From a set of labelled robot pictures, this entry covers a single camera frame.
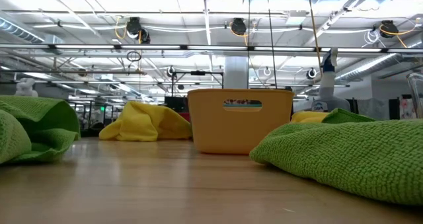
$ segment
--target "table surface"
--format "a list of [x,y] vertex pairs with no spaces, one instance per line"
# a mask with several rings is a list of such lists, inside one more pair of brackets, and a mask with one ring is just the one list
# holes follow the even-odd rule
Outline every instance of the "table surface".
[[0,223],[423,223],[384,204],[191,141],[76,141],[63,161],[0,168]]

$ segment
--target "fluorescent light fixture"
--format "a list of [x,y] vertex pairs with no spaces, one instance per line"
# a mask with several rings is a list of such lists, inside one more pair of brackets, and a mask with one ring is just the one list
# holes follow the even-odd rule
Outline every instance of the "fluorescent light fixture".
[[118,81],[89,81],[90,84],[107,84],[107,85],[117,85],[120,84]]
[[180,46],[133,45],[133,46],[122,46],[122,49],[131,49],[131,50],[177,50],[177,49],[180,49]]
[[389,53],[423,53],[423,49],[389,49]]
[[32,77],[37,77],[37,78],[40,78],[40,79],[51,79],[50,76],[48,76],[46,74],[42,74],[42,73],[27,72],[27,73],[24,73],[24,74],[32,76]]
[[57,49],[114,49],[113,45],[56,45]]
[[49,47],[44,44],[0,44],[0,48],[48,49]]
[[112,41],[113,41],[113,42],[117,42],[117,43],[119,43],[120,45],[122,45],[122,43],[119,41],[119,39],[112,39]]
[[[322,52],[328,52],[331,48],[322,48]],[[381,52],[381,48],[338,48],[338,52]]]
[[256,46],[254,50],[256,51],[271,51],[275,50],[278,52],[313,52],[314,48],[290,48],[290,47],[271,47],[271,46]]
[[246,46],[188,46],[188,50],[247,50]]
[[73,84],[73,83],[84,83],[84,81],[52,81],[52,83]]
[[59,85],[62,86],[63,88],[65,88],[65,89],[73,89],[72,87],[67,86],[67,85],[62,85],[62,84],[59,84]]
[[98,93],[97,91],[94,90],[90,90],[90,89],[79,89],[81,92],[83,93],[88,93],[88,94],[96,94]]
[[126,91],[126,92],[132,91],[131,88],[129,88],[127,85],[124,85],[124,84],[120,84],[120,85],[118,85],[118,87],[119,87],[119,89],[122,89],[123,91]]

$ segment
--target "yellow cloth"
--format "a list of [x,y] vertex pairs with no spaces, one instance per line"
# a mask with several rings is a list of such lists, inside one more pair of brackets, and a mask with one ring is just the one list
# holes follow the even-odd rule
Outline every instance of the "yellow cloth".
[[292,114],[291,123],[321,123],[328,112],[299,111]]
[[191,124],[170,108],[128,102],[119,118],[100,132],[100,139],[118,141],[157,141],[188,139]]

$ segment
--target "green towel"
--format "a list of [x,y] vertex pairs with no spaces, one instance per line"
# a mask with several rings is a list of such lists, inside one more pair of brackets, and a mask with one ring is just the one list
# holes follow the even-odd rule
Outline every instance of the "green towel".
[[77,115],[64,100],[0,96],[0,164],[56,161],[79,138]]
[[335,110],[323,120],[331,124],[286,124],[250,158],[367,198],[423,205],[423,120],[370,121]]

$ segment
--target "wall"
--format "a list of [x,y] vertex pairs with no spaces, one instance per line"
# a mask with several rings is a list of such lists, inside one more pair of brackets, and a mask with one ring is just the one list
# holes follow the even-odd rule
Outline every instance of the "wall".
[[[35,84],[35,91],[39,97],[67,99],[69,91],[53,87],[45,84]],[[16,85],[0,85],[0,94],[14,95],[16,93]]]
[[410,87],[406,80],[404,81],[380,81],[374,80],[371,87],[373,97],[377,99],[394,99],[403,94],[411,94]]

